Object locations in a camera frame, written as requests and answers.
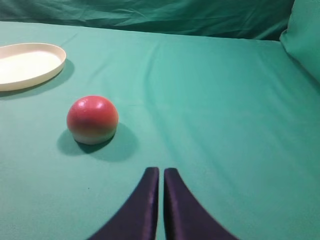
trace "cream plate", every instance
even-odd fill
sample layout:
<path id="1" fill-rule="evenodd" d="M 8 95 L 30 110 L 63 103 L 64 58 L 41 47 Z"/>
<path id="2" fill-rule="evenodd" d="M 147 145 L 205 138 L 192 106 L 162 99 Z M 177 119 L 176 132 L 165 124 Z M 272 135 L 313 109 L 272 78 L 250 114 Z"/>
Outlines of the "cream plate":
<path id="1" fill-rule="evenodd" d="M 66 52 L 47 43 L 21 43 L 0 47 L 0 91 L 24 89 L 56 76 Z"/>

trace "toy fruit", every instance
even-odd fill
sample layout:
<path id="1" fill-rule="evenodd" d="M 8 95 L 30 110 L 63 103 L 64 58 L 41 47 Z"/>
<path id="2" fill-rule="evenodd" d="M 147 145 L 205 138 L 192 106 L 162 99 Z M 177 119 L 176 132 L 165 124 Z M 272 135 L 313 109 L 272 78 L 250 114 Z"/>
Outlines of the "toy fruit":
<path id="1" fill-rule="evenodd" d="M 107 98 L 85 96 L 71 106 L 66 124 L 77 142 L 94 145 L 114 136 L 118 120 L 117 109 Z"/>

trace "ball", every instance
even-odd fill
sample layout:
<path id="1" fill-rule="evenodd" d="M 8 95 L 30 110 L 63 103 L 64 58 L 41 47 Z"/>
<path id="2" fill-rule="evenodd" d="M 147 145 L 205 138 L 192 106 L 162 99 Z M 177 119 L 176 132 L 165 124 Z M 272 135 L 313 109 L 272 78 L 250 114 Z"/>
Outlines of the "ball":
<path id="1" fill-rule="evenodd" d="M 113 103 L 103 96 L 85 96 L 70 108 L 66 124 L 73 138 L 94 145 L 110 140 L 116 133 L 119 115 Z"/>

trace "plastic plate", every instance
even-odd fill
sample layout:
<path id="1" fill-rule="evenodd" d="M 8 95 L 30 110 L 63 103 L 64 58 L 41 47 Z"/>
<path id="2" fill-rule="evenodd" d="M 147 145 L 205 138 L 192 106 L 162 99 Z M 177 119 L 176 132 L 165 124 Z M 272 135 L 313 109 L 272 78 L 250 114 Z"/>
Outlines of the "plastic plate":
<path id="1" fill-rule="evenodd" d="M 47 43 L 0 47 L 0 91 L 24 89 L 55 77 L 64 67 L 66 52 Z"/>

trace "green pillow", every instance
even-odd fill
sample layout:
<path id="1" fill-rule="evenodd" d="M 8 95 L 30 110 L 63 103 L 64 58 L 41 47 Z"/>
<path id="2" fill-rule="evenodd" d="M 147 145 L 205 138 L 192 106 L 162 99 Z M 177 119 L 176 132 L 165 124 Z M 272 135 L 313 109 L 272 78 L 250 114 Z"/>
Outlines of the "green pillow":
<path id="1" fill-rule="evenodd" d="M 295 0 L 288 28 L 280 41 L 320 81 L 320 0 Z"/>

